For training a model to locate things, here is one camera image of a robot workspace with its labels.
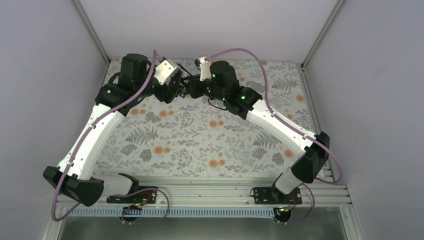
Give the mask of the black leather card holder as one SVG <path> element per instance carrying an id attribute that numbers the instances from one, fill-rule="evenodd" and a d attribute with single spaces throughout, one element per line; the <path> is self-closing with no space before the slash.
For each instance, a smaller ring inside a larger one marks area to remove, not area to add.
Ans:
<path id="1" fill-rule="evenodd" d="M 189 82 L 191 80 L 191 77 L 193 76 L 192 73 L 190 73 L 184 66 L 181 64 L 178 64 L 179 69 L 181 70 L 181 79 L 180 84 L 182 87 L 182 90 L 179 93 L 179 96 L 181 98 L 185 98 L 189 94 Z"/>

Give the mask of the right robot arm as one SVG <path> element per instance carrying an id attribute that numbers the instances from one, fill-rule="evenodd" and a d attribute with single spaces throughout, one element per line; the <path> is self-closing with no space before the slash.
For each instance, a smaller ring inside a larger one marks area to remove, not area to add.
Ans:
<path id="1" fill-rule="evenodd" d="M 267 99 L 254 89 L 241 86 L 235 69 L 224 60 L 206 57 L 194 61 L 200 74 L 188 84 L 192 98 L 207 96 L 223 103 L 224 110 L 256 124 L 287 145 L 299 158 L 282 172 L 272 188 L 287 195 L 303 183 L 312 183 L 329 158 L 330 137 L 304 129 L 271 108 Z"/>

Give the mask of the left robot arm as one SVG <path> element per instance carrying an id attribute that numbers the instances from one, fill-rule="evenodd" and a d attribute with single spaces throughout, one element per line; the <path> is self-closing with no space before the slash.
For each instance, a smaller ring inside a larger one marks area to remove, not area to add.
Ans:
<path id="1" fill-rule="evenodd" d="M 93 177 L 96 161 L 114 129 L 132 108 L 150 96 L 170 103 L 183 89 L 180 86 L 183 76 L 180 66 L 171 60 L 163 58 L 156 64 L 141 54 L 124 56 L 120 71 L 100 88 L 74 146 L 57 166 L 45 168 L 44 179 L 55 192 L 86 207 L 103 197 L 129 194 L 137 180 L 123 173 Z"/>

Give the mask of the floral patterned table mat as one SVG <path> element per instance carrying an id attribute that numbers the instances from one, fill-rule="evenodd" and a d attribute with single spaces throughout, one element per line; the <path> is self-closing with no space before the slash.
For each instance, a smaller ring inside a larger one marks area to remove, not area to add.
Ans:
<path id="1" fill-rule="evenodd" d="M 241 86 L 264 95 L 254 60 L 229 60 Z M 270 105 L 312 131 L 297 70 L 290 61 L 263 61 Z M 300 157 L 256 124 L 187 95 L 172 103 L 154 96 L 133 107 L 109 137 L 94 167 L 99 176 L 277 177 Z"/>

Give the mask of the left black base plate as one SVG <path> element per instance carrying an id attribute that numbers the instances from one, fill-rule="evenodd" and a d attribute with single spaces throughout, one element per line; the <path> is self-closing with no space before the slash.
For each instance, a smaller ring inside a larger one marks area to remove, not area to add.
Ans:
<path id="1" fill-rule="evenodd" d="M 129 196 L 109 196 L 106 198 L 108 204 L 154 204 L 157 196 L 156 186 L 138 186 L 131 190 Z"/>

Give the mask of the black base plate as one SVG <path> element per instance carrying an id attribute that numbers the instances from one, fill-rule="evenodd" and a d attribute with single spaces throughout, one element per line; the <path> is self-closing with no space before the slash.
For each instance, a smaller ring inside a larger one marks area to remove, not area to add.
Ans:
<path id="1" fill-rule="evenodd" d="M 138 186 L 131 190 L 129 196 L 109 196 L 106 198 L 108 204 L 154 204 L 157 196 L 156 186 Z"/>
<path id="2" fill-rule="evenodd" d="M 303 202 L 299 187 L 285 194 L 274 187 L 257 186 L 250 190 L 249 195 L 256 205 L 300 205 Z"/>

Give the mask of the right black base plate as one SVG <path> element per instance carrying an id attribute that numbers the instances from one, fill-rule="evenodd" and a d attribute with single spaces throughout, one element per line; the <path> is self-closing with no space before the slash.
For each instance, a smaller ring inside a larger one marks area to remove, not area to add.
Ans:
<path id="1" fill-rule="evenodd" d="M 299 187 L 285 194 L 274 187 L 257 186 L 250 190 L 249 195 L 256 205 L 300 205 L 303 202 Z"/>

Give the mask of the aluminium rail frame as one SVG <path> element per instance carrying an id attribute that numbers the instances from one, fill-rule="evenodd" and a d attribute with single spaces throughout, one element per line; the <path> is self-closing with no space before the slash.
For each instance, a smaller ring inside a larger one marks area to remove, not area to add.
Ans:
<path id="1" fill-rule="evenodd" d="M 272 177 L 179 177 L 139 176 L 142 186 L 157 187 L 155 206 L 166 206 L 166 197 L 172 207 L 253 207 L 252 188 L 269 187 Z M 300 187 L 299 207 L 341 207 L 352 204 L 345 185 L 329 185 L 319 181 Z"/>

